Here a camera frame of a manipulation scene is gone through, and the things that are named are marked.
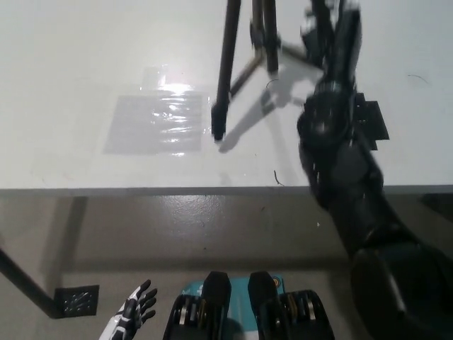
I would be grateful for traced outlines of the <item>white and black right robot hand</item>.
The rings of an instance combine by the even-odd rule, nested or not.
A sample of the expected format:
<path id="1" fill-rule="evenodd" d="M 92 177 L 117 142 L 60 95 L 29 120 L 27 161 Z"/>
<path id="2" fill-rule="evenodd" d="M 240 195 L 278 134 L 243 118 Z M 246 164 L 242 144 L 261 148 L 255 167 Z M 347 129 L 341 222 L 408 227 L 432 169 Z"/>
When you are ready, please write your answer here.
<path id="1" fill-rule="evenodd" d="M 315 19 L 315 26 L 302 35 L 307 59 L 329 77 L 352 78 L 362 42 L 360 6 L 340 1 L 337 21 L 332 23 L 327 3 L 312 1 L 307 16 Z"/>

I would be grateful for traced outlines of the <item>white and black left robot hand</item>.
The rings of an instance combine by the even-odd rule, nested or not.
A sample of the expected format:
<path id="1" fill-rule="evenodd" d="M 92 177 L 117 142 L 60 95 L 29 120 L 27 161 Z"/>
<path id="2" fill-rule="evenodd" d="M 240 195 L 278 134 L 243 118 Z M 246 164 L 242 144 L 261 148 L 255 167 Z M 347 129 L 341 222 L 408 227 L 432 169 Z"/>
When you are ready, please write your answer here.
<path id="1" fill-rule="evenodd" d="M 148 319 L 155 316 L 157 288 L 144 281 L 125 301 L 120 309 L 119 326 L 128 334 L 135 333 Z"/>

